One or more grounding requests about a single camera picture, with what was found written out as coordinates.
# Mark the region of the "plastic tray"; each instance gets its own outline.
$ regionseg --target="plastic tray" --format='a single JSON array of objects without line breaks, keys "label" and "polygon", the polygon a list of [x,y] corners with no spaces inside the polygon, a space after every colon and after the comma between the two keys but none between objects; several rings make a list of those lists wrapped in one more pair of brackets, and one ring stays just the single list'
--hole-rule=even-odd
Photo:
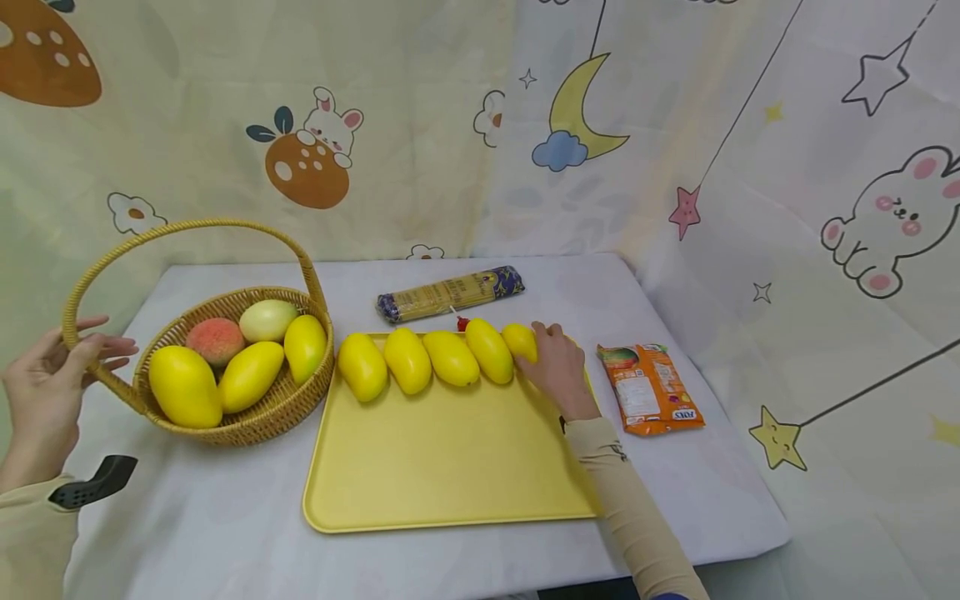
[{"label": "plastic tray", "polygon": [[[387,334],[371,336],[383,348]],[[519,373],[503,386],[481,375],[467,388],[434,375],[416,396],[391,377],[379,398],[362,404],[336,372],[303,514],[333,534],[602,511],[567,449],[556,409]]]}]

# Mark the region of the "beige sleeve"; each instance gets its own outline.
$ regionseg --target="beige sleeve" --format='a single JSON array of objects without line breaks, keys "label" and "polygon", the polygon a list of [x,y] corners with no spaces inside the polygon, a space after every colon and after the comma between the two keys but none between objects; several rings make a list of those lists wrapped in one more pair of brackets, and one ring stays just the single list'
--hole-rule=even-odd
[{"label": "beige sleeve", "polygon": [[673,592],[689,600],[708,600],[680,543],[623,453],[613,425],[602,418],[572,421],[566,424],[566,439],[593,480],[640,597]]},{"label": "beige sleeve", "polygon": [[0,589],[5,598],[62,598],[63,573],[77,539],[77,511],[47,498],[70,481],[62,475],[0,495]]}]

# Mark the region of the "black handle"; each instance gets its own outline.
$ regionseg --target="black handle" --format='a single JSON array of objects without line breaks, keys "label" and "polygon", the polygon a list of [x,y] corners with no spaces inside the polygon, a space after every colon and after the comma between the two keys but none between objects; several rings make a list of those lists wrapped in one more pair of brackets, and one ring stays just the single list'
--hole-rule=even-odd
[{"label": "black handle", "polygon": [[79,509],[123,490],[135,468],[133,456],[107,456],[92,479],[62,485],[50,494],[49,500],[67,510]]}]

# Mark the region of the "human hand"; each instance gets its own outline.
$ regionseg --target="human hand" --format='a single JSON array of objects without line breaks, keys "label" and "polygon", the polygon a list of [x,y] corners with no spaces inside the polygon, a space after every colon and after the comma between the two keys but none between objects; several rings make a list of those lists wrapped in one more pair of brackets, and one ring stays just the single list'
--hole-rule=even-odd
[{"label": "human hand", "polygon": [[600,417],[584,378],[584,351],[564,335],[558,324],[544,327],[534,321],[532,327],[537,336],[536,363],[522,356],[516,364],[541,392],[550,397],[566,421],[589,420]]},{"label": "human hand", "polygon": [[[83,331],[105,324],[107,316],[77,321]],[[48,481],[60,475],[80,438],[77,419],[81,396],[96,381],[86,372],[95,360],[113,359],[113,371],[139,352],[130,338],[94,333],[67,351],[60,328],[45,333],[34,346],[7,366],[3,385],[10,404],[13,436],[0,466],[0,493]]]}]

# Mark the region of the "pasta package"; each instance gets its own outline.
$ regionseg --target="pasta package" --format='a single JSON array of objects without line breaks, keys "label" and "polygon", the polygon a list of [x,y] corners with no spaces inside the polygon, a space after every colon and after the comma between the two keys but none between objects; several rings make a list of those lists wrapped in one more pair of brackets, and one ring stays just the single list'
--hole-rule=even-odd
[{"label": "pasta package", "polygon": [[623,428],[638,436],[699,429],[704,416],[690,399],[673,361],[660,344],[597,346],[616,393]]},{"label": "pasta package", "polygon": [[451,306],[469,308],[515,296],[525,289],[520,273],[508,265],[381,294],[376,297],[376,311],[391,324],[406,323],[449,313]]}]

